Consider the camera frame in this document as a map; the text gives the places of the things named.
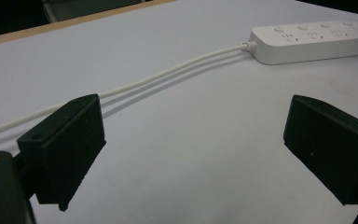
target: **dark background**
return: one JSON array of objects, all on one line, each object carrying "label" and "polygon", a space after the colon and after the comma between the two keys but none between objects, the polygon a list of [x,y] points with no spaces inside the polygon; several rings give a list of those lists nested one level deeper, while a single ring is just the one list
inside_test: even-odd
[{"label": "dark background", "polygon": [[[300,2],[358,13],[358,0]],[[0,0],[0,35],[45,24],[48,24],[48,19],[41,0]]]}]

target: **wooden table edge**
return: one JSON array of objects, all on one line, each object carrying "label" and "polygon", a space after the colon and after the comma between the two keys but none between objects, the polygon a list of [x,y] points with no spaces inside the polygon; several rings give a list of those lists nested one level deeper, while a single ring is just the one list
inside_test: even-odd
[{"label": "wooden table edge", "polygon": [[108,10],[108,11],[104,11],[104,12],[91,14],[91,15],[84,16],[84,17],[74,18],[74,19],[71,19],[68,21],[59,21],[59,22],[42,25],[42,26],[37,26],[34,28],[26,29],[26,30],[20,30],[17,32],[9,33],[9,34],[0,35],[0,43],[4,43],[7,41],[20,39],[20,38],[24,38],[24,37],[28,37],[28,36],[32,36],[32,35],[39,35],[39,34],[43,34],[46,32],[62,29],[62,28],[68,27],[68,26],[73,26],[73,25],[77,25],[80,23],[88,22],[88,21],[95,21],[95,20],[98,20],[101,18],[114,16],[114,15],[117,15],[120,13],[125,13],[125,12],[133,11],[136,9],[141,9],[144,7],[152,7],[152,6],[169,3],[169,2],[173,2],[173,1],[175,1],[175,0],[154,0],[154,1],[150,1],[150,2],[144,2],[141,4],[132,5],[129,7],[121,7],[121,8],[116,8],[116,9],[112,9],[112,10]]}]

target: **white table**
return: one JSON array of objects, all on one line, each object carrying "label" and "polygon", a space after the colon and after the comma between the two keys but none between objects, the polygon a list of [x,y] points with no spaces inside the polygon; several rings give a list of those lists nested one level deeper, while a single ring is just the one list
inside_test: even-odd
[{"label": "white table", "polygon": [[[256,26],[356,20],[289,0],[177,0],[0,44],[0,124],[238,45]],[[283,144],[301,94],[358,118],[358,56],[268,66],[233,52],[116,102],[103,100],[107,144],[69,209],[49,223],[352,223]],[[0,150],[39,120],[0,133]]]}]

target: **white power strip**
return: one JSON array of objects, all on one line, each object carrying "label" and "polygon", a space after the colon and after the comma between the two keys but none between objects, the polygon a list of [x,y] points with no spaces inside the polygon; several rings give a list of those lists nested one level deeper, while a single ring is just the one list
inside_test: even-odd
[{"label": "white power strip", "polygon": [[250,52],[265,64],[298,63],[358,55],[358,21],[324,21],[257,27]]}]

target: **white power cable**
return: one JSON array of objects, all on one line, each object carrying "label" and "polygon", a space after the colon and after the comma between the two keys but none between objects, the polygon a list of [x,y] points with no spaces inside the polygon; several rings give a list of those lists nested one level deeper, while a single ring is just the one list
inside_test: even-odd
[{"label": "white power cable", "polygon": [[[113,96],[113,95],[120,94],[120,93],[125,92],[125,91],[130,91],[130,90],[133,90],[133,89],[138,88],[140,86],[143,86],[143,85],[145,85],[147,83],[150,83],[150,82],[152,82],[154,80],[157,80],[159,78],[166,77],[167,75],[172,74],[174,72],[177,72],[177,71],[179,71],[179,70],[181,70],[183,68],[186,68],[186,67],[188,67],[188,66],[190,66],[190,65],[192,65],[194,63],[199,63],[201,61],[210,59],[212,57],[222,55],[222,54],[226,54],[226,53],[236,51],[236,50],[247,51],[247,50],[250,50],[250,49],[252,49],[254,47],[255,47],[254,42],[246,42],[246,43],[242,43],[239,46],[235,46],[235,47],[227,48],[227,49],[220,49],[220,50],[208,53],[208,54],[204,54],[204,55],[201,55],[201,56],[199,56],[197,58],[189,60],[187,62],[180,63],[180,64],[178,64],[178,65],[176,65],[174,67],[171,67],[171,68],[169,68],[169,69],[167,69],[165,71],[157,73],[157,74],[155,74],[155,75],[153,75],[151,77],[147,77],[147,78],[144,78],[144,79],[139,80],[137,82],[131,83],[130,85],[123,86],[123,87],[120,87],[120,88],[117,88],[117,89],[114,89],[114,90],[111,90],[111,91],[101,92],[101,93],[99,93],[99,96],[100,96],[100,99],[103,99],[103,98],[107,98],[107,97],[110,97],[110,96]],[[36,111],[36,112],[34,112],[32,114],[26,115],[26,116],[24,116],[22,118],[15,119],[15,120],[13,120],[11,122],[8,122],[6,124],[0,125],[0,133],[4,132],[6,130],[12,129],[12,128],[16,127],[16,126],[19,126],[19,125],[21,125],[23,123],[26,123],[26,122],[28,122],[30,120],[37,119],[37,118],[46,116],[48,114],[51,114],[54,111],[56,111],[57,109],[59,109],[61,106],[63,106],[63,105],[65,105],[65,103],[52,105],[52,106],[46,107],[44,109],[38,110],[38,111]]]}]

